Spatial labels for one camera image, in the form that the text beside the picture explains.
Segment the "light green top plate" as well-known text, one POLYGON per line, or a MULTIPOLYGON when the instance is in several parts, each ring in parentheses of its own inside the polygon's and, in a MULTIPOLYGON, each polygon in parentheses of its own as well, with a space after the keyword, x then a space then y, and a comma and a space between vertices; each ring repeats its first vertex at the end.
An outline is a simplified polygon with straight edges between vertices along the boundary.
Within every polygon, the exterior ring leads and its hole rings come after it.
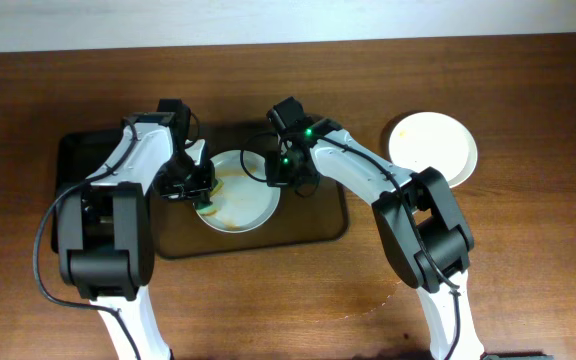
POLYGON ((265 160, 254 152, 229 150, 211 158, 216 178, 222 189, 211 198, 217 211, 209 216, 198 215, 211 228, 225 233, 243 233, 263 225, 277 209, 281 190, 269 187, 256 178, 265 177, 265 160))

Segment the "pink white plate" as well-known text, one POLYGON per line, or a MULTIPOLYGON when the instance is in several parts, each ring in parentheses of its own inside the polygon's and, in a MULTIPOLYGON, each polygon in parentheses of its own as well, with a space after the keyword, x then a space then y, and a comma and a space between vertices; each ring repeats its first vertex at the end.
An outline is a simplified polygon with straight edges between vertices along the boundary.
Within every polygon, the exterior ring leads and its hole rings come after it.
POLYGON ((457 174, 456 177, 449 181, 449 186, 451 188, 457 187, 464 183, 475 171, 478 161, 478 149, 474 137, 468 133, 466 135, 467 142, 467 159, 462 170, 457 174))

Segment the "pale green plate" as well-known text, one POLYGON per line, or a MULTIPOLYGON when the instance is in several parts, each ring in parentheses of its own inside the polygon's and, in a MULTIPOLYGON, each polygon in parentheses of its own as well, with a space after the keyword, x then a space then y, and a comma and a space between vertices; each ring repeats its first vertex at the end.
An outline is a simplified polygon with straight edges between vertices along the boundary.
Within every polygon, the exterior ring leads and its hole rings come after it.
POLYGON ((468 133, 471 134, 461 122, 449 115, 416 112, 394 126, 387 142, 388 155, 395 165, 418 173, 432 167, 449 184, 466 163, 468 133))

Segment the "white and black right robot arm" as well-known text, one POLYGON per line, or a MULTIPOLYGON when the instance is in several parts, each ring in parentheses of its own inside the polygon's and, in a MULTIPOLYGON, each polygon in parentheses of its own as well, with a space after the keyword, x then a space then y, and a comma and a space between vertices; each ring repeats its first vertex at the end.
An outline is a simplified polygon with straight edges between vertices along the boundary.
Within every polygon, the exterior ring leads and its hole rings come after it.
POLYGON ((435 359, 482 359, 467 281, 474 237, 445 178, 398 167, 335 121, 273 118, 278 148, 266 157, 271 186, 328 177, 372 209, 386 258, 420 299, 435 359))

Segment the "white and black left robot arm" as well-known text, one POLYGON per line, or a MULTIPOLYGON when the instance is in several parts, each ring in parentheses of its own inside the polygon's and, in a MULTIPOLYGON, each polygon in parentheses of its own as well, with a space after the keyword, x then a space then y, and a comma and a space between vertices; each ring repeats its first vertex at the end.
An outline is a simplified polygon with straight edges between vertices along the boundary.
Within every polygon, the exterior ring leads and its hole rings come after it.
POLYGON ((64 190, 55 213, 59 270, 99 313, 121 359, 170 359, 155 319, 148 284, 154 271, 149 195, 189 201, 202 214, 215 207, 221 183, 207 145, 188 137, 190 110, 135 113, 123 121, 119 144, 99 168, 64 190))

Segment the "yellow green sponge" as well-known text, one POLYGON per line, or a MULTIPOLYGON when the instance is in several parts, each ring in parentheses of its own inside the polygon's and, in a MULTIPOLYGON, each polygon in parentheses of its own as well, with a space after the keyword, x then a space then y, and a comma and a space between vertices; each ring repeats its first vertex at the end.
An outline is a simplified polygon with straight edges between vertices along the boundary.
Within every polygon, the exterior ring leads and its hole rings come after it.
POLYGON ((200 195, 199 199, 193 203, 194 209, 198 215, 209 216, 217 211, 217 206, 211 198, 215 196, 223 187, 223 181, 219 178, 215 180, 213 188, 200 195))

